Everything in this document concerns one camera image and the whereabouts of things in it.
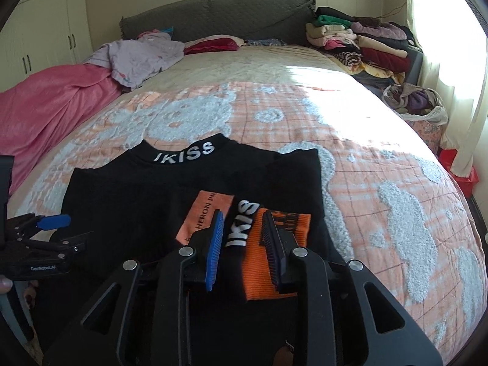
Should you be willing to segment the left hand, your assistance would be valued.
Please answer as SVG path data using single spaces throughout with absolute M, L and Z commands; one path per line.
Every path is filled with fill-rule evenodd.
M 1 275 L 0 276 L 0 294 L 7 294 L 13 287 L 13 281 L 9 278 Z

